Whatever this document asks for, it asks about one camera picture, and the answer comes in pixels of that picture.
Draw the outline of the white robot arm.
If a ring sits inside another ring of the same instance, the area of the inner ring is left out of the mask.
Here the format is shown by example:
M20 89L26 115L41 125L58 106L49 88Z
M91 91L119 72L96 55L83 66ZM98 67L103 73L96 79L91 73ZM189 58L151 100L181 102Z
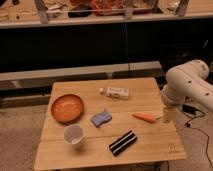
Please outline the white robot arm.
M197 101L213 113L213 85L206 81L209 67L202 60L191 60L170 68L165 75L167 84L160 92L163 122L172 120L173 111L182 105L186 97Z

